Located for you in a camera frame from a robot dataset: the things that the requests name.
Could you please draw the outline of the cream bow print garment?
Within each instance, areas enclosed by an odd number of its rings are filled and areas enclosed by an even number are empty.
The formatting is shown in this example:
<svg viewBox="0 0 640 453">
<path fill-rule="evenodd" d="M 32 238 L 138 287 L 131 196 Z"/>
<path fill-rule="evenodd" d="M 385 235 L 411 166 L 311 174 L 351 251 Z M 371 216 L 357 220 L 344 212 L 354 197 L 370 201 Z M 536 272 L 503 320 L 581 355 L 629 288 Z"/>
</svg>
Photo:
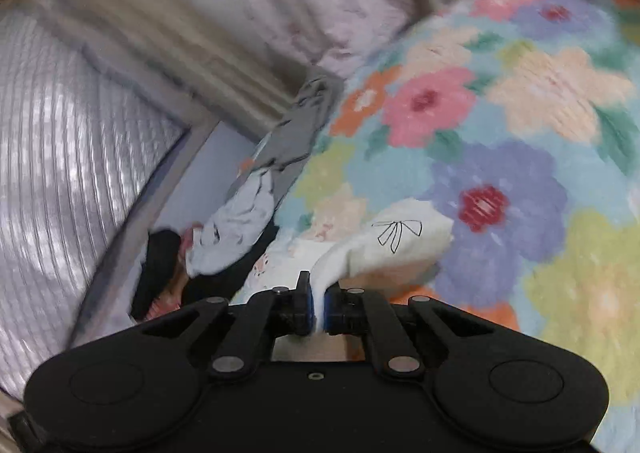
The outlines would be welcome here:
<svg viewBox="0 0 640 453">
<path fill-rule="evenodd" d="M 331 336 L 324 299 L 330 286 L 372 289 L 394 297 L 408 293 L 434 271 L 454 241 L 454 220 L 430 202 L 403 199 L 383 209 L 355 233 L 337 242 L 297 239 L 293 258 L 280 265 L 276 279 L 295 283 L 310 274 L 314 327 L 308 337 L 281 337 L 271 358 L 285 362 L 358 361 L 364 357 L 359 340 Z"/>
</svg>

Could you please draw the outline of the black garment on bed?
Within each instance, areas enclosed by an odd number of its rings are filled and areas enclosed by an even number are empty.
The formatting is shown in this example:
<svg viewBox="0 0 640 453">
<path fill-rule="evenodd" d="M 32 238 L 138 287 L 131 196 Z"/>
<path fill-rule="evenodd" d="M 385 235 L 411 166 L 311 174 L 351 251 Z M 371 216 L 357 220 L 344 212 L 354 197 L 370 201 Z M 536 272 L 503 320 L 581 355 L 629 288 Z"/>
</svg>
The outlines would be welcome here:
<svg viewBox="0 0 640 453">
<path fill-rule="evenodd" d="M 187 306 L 210 297 L 231 300 L 245 283 L 254 264 L 274 241 L 278 231 L 277 225 L 270 220 L 253 247 L 238 261 L 213 275 L 200 274 L 191 277 L 183 288 L 181 304 Z"/>
</svg>

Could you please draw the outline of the light grey sweatshirt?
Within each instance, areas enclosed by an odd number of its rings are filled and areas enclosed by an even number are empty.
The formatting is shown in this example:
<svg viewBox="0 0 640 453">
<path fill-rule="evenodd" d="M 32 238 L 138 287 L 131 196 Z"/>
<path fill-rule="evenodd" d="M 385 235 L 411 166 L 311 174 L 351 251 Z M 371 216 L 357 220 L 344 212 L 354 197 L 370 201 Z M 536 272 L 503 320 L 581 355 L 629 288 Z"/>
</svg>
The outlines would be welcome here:
<svg viewBox="0 0 640 453">
<path fill-rule="evenodd" d="M 258 241 L 274 211 L 269 169 L 253 171 L 201 228 L 194 228 L 184 255 L 189 277 L 214 275 L 244 257 Z"/>
</svg>

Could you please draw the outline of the black folded garment on suitcase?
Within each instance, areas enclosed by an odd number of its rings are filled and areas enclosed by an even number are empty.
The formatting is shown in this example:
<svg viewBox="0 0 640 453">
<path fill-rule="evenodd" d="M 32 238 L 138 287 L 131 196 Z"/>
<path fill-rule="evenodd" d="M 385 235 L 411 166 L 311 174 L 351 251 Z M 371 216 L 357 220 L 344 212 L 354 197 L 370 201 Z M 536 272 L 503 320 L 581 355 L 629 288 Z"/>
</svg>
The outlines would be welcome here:
<svg viewBox="0 0 640 453">
<path fill-rule="evenodd" d="M 129 315 L 134 321 L 142 322 L 145 319 L 154 300 L 174 277 L 180 245 L 180 235 L 171 229 L 149 233 L 145 257 L 129 310 Z"/>
</svg>

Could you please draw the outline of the grey t-shirt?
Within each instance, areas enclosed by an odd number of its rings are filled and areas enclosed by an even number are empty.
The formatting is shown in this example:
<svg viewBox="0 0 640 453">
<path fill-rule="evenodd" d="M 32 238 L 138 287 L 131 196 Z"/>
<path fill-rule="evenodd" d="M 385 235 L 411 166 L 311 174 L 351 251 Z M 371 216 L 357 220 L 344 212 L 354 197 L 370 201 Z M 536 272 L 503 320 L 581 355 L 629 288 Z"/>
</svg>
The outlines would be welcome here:
<svg viewBox="0 0 640 453">
<path fill-rule="evenodd" d="M 253 171 L 270 169 L 272 195 L 279 205 L 302 172 L 319 133 L 340 103 L 343 89 L 344 80 L 340 77 L 312 70 L 290 109 L 260 142 L 250 165 L 232 183 L 227 199 Z"/>
</svg>

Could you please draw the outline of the floral quilted bedspread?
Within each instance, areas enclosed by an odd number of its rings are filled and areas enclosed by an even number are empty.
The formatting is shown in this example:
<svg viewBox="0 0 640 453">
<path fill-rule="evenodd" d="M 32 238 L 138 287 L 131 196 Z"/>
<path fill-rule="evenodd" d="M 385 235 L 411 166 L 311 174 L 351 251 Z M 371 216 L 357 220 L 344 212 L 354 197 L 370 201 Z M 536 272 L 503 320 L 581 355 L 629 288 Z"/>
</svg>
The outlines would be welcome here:
<svg viewBox="0 0 640 453">
<path fill-rule="evenodd" d="M 639 447 L 639 0 L 460 0 L 363 66 L 235 301 L 415 197 L 452 221 L 419 291 L 574 351 Z"/>
</svg>

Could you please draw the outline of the silver quilted window cover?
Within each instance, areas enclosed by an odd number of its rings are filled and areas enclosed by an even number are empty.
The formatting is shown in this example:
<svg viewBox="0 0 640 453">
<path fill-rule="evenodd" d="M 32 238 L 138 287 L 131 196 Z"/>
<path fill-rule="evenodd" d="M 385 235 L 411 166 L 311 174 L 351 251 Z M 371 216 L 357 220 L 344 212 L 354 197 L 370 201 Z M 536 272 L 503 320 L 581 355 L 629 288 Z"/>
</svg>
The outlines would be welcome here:
<svg viewBox="0 0 640 453">
<path fill-rule="evenodd" d="M 70 339 L 93 275 L 186 134 L 130 76 L 29 9 L 1 15 L 1 387 Z"/>
</svg>

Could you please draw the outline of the beige curtain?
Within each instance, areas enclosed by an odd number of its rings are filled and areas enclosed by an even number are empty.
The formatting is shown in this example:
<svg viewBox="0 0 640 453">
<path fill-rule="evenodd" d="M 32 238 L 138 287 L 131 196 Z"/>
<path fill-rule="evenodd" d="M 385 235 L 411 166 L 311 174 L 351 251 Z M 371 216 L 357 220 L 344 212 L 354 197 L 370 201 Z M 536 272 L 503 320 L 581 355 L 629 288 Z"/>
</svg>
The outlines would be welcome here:
<svg viewBox="0 0 640 453">
<path fill-rule="evenodd" d="M 268 66 L 186 0 L 25 0 L 104 61 L 152 70 L 153 90 L 196 98 L 245 133 L 261 138 L 294 96 Z"/>
</svg>

